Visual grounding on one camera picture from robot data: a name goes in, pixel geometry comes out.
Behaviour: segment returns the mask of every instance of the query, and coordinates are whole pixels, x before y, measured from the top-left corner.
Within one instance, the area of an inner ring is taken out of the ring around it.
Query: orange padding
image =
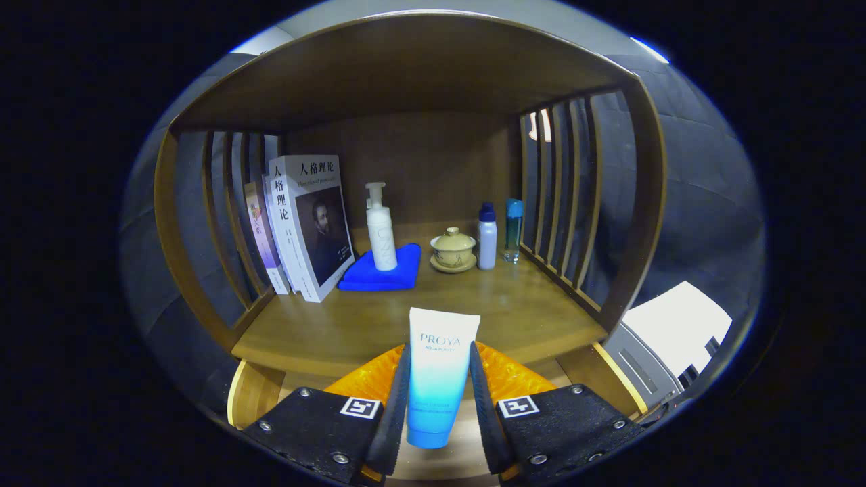
[[[397,363],[404,347],[405,345],[398,345],[370,360],[326,387],[325,392],[380,400],[383,405],[387,404],[391,383],[394,381],[394,373],[397,372]]]
[[[507,355],[476,341],[478,354],[488,378],[490,399],[495,405],[502,399],[552,391],[557,387]]]
[[[494,348],[476,341],[478,354],[487,375],[490,399],[496,404],[502,399],[552,391],[556,386],[549,380],[529,370],[519,362]],[[391,383],[397,371],[397,363],[403,354],[404,345],[388,350],[384,354],[351,371],[337,380],[325,391],[363,399],[375,399],[388,403]]]

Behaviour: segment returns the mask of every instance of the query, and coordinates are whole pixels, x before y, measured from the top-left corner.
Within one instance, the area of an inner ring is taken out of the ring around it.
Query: navy blue cap
[[[496,212],[493,211],[493,203],[485,201],[481,203],[481,210],[478,211],[478,220],[481,222],[495,222]]]

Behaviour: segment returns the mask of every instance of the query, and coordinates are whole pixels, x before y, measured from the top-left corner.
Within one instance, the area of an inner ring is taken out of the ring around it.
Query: purple book
[[[265,205],[262,183],[258,181],[247,183],[243,186],[243,195],[247,200],[247,214],[249,224],[252,225],[255,245],[259,249],[259,255],[262,256],[262,263],[268,272],[270,282],[274,285],[277,294],[287,295],[291,292],[291,287],[283,272],[280,256],[274,244],[274,236],[268,225],[266,213],[268,207]]]

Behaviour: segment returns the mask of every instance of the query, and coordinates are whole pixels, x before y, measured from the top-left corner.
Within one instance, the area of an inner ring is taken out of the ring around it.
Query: gray wall
[[[545,30],[601,55],[650,57],[623,32],[552,0],[328,0],[277,23],[232,52],[259,55],[289,41],[289,37],[304,36],[337,23],[385,12],[418,9],[463,10],[498,16]]]

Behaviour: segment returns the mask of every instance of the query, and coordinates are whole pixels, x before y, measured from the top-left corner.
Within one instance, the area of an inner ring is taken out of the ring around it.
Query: blue gradient tube
[[[410,308],[409,431],[418,448],[448,443],[469,371],[469,347],[479,315]]]

